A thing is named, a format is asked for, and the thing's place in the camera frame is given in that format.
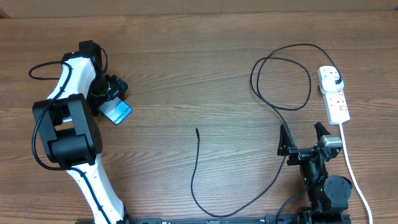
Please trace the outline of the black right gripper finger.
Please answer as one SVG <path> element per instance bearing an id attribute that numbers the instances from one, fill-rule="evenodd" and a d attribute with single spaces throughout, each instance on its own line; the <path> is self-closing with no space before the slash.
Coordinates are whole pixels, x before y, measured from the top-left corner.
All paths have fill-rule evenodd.
<path id="1" fill-rule="evenodd" d="M 330 135 L 330 132 L 322 125 L 321 122 L 317 122 L 314 125 L 317 134 L 318 143 L 326 143 L 327 137 Z"/>
<path id="2" fill-rule="evenodd" d="M 280 126 L 280 138 L 279 138 L 279 146 L 277 149 L 278 156 L 288 156 L 294 150 L 296 150 L 296 145 L 292 138 L 292 135 L 286 125 L 282 124 Z"/>

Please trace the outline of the blue Galaxy smartphone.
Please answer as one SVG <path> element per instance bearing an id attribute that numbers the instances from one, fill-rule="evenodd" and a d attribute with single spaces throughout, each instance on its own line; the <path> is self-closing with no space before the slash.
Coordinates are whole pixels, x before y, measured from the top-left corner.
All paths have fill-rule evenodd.
<path id="1" fill-rule="evenodd" d="M 132 108 L 118 97 L 104 102 L 99 110 L 115 125 L 121 124 L 132 113 Z"/>

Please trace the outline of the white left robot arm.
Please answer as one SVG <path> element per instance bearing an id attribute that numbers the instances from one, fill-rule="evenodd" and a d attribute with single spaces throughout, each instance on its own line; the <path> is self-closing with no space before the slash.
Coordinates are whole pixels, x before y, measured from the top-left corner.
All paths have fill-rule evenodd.
<path id="1" fill-rule="evenodd" d="M 75 180 L 93 212 L 93 223 L 130 223 L 105 173 L 95 121 L 106 116 L 119 125 L 132 113 L 124 102 L 128 85 L 106 73 L 106 51 L 92 40 L 80 42 L 79 49 L 66 53 L 58 64 L 62 74 L 54 91 L 32 106 L 34 158 L 44 169 L 64 170 Z"/>

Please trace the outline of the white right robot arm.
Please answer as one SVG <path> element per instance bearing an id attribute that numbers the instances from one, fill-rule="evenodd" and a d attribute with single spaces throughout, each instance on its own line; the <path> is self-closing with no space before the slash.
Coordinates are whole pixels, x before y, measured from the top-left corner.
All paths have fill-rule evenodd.
<path id="1" fill-rule="evenodd" d="M 339 136 L 330 134 L 317 122 L 317 143 L 310 148 L 299 149 L 286 125 L 280 126 L 277 154 L 288 157 L 288 166 L 299 166 L 305 188 L 288 199 L 275 216 L 276 223 L 350 223 L 348 209 L 353 184 L 339 175 L 328 175 L 325 163 L 337 157 L 343 149 Z M 308 193 L 310 205 L 300 208 L 295 214 L 282 215 L 283 209 L 293 200 Z"/>

